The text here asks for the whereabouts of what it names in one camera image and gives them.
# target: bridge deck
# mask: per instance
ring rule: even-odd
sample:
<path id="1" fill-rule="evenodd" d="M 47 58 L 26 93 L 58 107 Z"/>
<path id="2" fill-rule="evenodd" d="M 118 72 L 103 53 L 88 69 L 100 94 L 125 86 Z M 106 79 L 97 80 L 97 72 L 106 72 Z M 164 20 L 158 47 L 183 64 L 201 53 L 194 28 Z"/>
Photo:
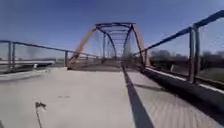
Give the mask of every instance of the bridge deck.
<path id="1" fill-rule="evenodd" d="M 5 128 L 218 128 L 214 120 L 137 72 L 53 69 L 39 77 L 0 82 L 0 120 Z"/>

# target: vertical beam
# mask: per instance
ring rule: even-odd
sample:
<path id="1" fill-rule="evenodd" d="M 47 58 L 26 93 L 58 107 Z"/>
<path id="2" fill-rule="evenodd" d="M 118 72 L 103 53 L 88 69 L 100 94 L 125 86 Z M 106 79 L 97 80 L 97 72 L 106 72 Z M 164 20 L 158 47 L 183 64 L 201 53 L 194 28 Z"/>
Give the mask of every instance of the vertical beam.
<path id="1" fill-rule="evenodd" d="M 143 51 L 144 50 L 144 42 L 143 42 L 143 39 L 141 37 L 141 34 L 139 33 L 136 24 L 133 24 L 132 26 L 133 26 L 133 30 L 135 32 L 135 37 L 136 37 L 136 40 L 137 40 L 137 43 L 138 43 L 139 51 Z M 140 52 L 140 55 L 141 55 L 142 64 L 144 65 L 144 63 L 145 63 L 144 52 Z"/>
<path id="2" fill-rule="evenodd" d="M 117 51 L 116 51 L 115 44 L 114 44 L 113 39 L 111 38 L 110 34 L 108 34 L 107 32 L 105 32 L 104 30 L 102 30 L 102 29 L 99 28 L 99 27 L 96 27 L 96 28 L 97 28 L 97 30 L 99 30 L 99 31 L 101 31 L 102 33 L 104 33 L 104 34 L 107 35 L 107 37 L 108 37 L 109 40 L 110 40 L 111 46 L 112 46 L 113 49 L 114 49 L 114 54 L 115 54 L 115 58 L 116 58 L 116 57 L 117 57 Z"/>
<path id="3" fill-rule="evenodd" d="M 124 57 L 124 59 L 128 59 L 128 58 L 126 58 L 126 57 L 128 57 L 128 56 L 126 56 L 125 55 L 125 53 L 127 52 L 127 50 L 128 50 L 128 40 L 129 40 L 129 42 L 130 42 L 130 33 L 131 33 L 131 31 L 132 31 L 132 29 L 133 29 L 133 27 L 130 27 L 129 28 L 129 30 L 128 30 L 128 32 L 127 32 L 127 35 L 126 35 L 126 37 L 125 37 L 125 40 L 124 40 L 124 45 L 123 45 L 123 57 Z"/>
<path id="4" fill-rule="evenodd" d="M 103 58 L 105 58 L 106 34 L 103 34 Z"/>
<path id="5" fill-rule="evenodd" d="M 195 66 L 194 66 L 194 63 L 195 63 L 195 57 L 194 57 L 194 46 L 195 46 L 195 32 L 194 32 L 194 27 L 191 27 L 191 30 L 190 30 L 190 34 L 189 34 L 189 52 L 190 52 L 190 56 L 189 56 L 189 61 L 190 61 L 190 67 L 189 67 L 189 82 L 190 83 L 194 83 L 194 79 L 195 79 L 195 76 L 194 76 L 194 70 L 195 70 Z"/>
<path id="6" fill-rule="evenodd" d="M 68 51 L 65 51 L 65 67 L 68 66 Z"/>
<path id="7" fill-rule="evenodd" d="M 71 68 L 71 64 L 73 62 L 76 61 L 76 59 L 79 57 L 80 53 L 82 52 L 84 46 L 86 45 L 86 43 L 88 42 L 88 40 L 90 39 L 90 37 L 92 36 L 93 32 L 96 30 L 96 26 L 94 26 L 88 33 L 87 35 L 82 39 L 82 41 L 80 42 L 78 48 L 75 50 L 75 52 L 73 53 L 70 61 L 69 61 L 69 68 Z"/>
<path id="8" fill-rule="evenodd" d="M 145 67 L 149 66 L 148 49 L 145 50 Z"/>
<path id="9" fill-rule="evenodd" d="M 8 71 L 11 69 L 11 42 L 8 42 Z"/>
<path id="10" fill-rule="evenodd" d="M 15 68 L 15 59 L 16 59 L 16 44 L 12 42 L 12 69 Z"/>
<path id="11" fill-rule="evenodd" d="M 200 65 L 201 65 L 199 28 L 194 27 L 194 32 L 195 32 L 195 70 L 194 70 L 194 75 L 197 76 L 200 71 Z"/>
<path id="12" fill-rule="evenodd" d="M 110 40 L 108 40 L 108 42 L 107 42 L 107 56 L 108 56 L 108 58 L 110 58 Z"/>

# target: concrete deck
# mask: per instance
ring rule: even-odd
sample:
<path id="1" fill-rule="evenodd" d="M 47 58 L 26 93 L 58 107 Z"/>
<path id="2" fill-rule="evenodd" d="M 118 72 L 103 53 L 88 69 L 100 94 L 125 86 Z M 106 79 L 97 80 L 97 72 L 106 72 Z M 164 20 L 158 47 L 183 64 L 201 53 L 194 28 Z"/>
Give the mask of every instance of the concrete deck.
<path id="1" fill-rule="evenodd" d="M 53 69 L 37 75 L 13 81 L 0 77 L 4 128 L 39 128 L 38 101 L 47 105 L 39 109 L 43 128 L 222 127 L 137 72 L 128 73 L 133 87 L 127 86 L 123 72 Z"/>

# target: railing post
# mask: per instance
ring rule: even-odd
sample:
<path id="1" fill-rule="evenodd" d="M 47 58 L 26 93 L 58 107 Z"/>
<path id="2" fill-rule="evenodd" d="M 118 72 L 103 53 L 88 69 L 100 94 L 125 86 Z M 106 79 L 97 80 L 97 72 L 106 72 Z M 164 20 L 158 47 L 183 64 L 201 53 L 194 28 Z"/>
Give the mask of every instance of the railing post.
<path id="1" fill-rule="evenodd" d="M 64 66 L 68 67 L 68 51 L 65 51 L 65 61 Z"/>
<path id="2" fill-rule="evenodd" d="M 147 54 L 148 54 L 148 50 L 145 50 L 145 65 L 144 65 L 145 67 L 148 66 L 148 62 L 147 62 L 148 61 L 148 59 L 147 59 L 148 56 L 147 56 Z"/>
<path id="3" fill-rule="evenodd" d="M 86 65 L 88 66 L 88 64 L 89 64 L 89 56 L 86 55 Z"/>
<path id="4" fill-rule="evenodd" d="M 200 71 L 201 59 L 200 59 L 200 37 L 199 37 L 199 28 L 194 27 L 195 32 L 195 70 L 194 76 L 197 76 Z"/>
<path id="5" fill-rule="evenodd" d="M 8 42 L 8 71 L 11 69 L 11 42 Z"/>
<path id="6" fill-rule="evenodd" d="M 16 59 L 16 44 L 15 42 L 12 42 L 12 69 L 14 70 L 15 68 L 15 59 Z"/>
<path id="7" fill-rule="evenodd" d="M 190 48 L 190 57 L 189 57 L 189 61 L 190 61 L 190 67 L 189 67 L 189 77 L 188 80 L 190 83 L 194 83 L 194 70 L 195 70 L 195 57 L 194 57 L 194 43 L 195 43 L 195 32 L 194 32 L 194 27 L 191 27 L 190 30 L 190 34 L 189 34 L 189 48 Z"/>

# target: diagonal beam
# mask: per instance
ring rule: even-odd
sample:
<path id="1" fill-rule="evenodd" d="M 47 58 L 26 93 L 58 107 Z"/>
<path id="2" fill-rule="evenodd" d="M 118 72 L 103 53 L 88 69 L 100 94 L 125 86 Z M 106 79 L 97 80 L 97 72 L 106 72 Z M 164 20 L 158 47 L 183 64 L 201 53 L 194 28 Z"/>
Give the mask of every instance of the diagonal beam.
<path id="1" fill-rule="evenodd" d="M 128 30 L 128 32 L 127 32 L 127 35 L 126 35 L 126 37 L 125 37 L 125 41 L 124 41 L 124 47 L 125 47 L 125 45 L 126 45 L 126 43 L 127 43 L 127 41 L 128 41 L 128 37 L 129 37 L 129 35 L 130 35 L 130 33 L 131 33 L 131 30 L 133 30 L 133 27 L 131 27 L 131 28 Z"/>
<path id="2" fill-rule="evenodd" d="M 138 27 L 136 24 L 133 24 L 133 30 L 134 30 L 134 33 L 135 33 L 135 37 L 136 37 L 136 40 L 137 40 L 137 43 L 138 43 L 138 48 L 139 48 L 139 51 L 143 51 L 144 50 L 144 42 L 143 42 L 143 39 L 142 39 L 142 36 L 141 34 L 139 33 L 138 31 Z M 142 63 L 145 64 L 145 51 L 144 52 L 141 52 L 140 53 L 141 55 L 141 58 L 142 58 Z"/>
<path id="3" fill-rule="evenodd" d="M 82 41 L 80 42 L 79 47 L 75 50 L 75 52 L 72 54 L 68 67 L 71 68 L 71 64 L 73 62 L 75 62 L 75 60 L 79 57 L 80 53 L 82 52 L 84 46 L 86 45 L 86 43 L 88 42 L 88 40 L 90 39 L 90 37 L 92 36 L 93 32 L 96 30 L 96 26 L 94 26 L 88 33 L 87 35 L 82 39 Z"/>
<path id="4" fill-rule="evenodd" d="M 115 57 L 117 57 L 117 51 L 116 51 L 114 42 L 113 42 L 113 40 L 112 40 L 110 34 L 108 34 L 107 32 L 105 32 L 104 30 L 102 30 L 102 29 L 99 28 L 99 27 L 97 27 L 96 29 L 99 30 L 99 31 L 101 31 L 101 32 L 104 33 L 105 35 L 107 35 L 107 37 L 109 38 L 109 40 L 110 40 L 110 42 L 111 42 L 111 44 L 112 44 L 112 47 L 113 47 L 113 49 L 114 49 Z"/>

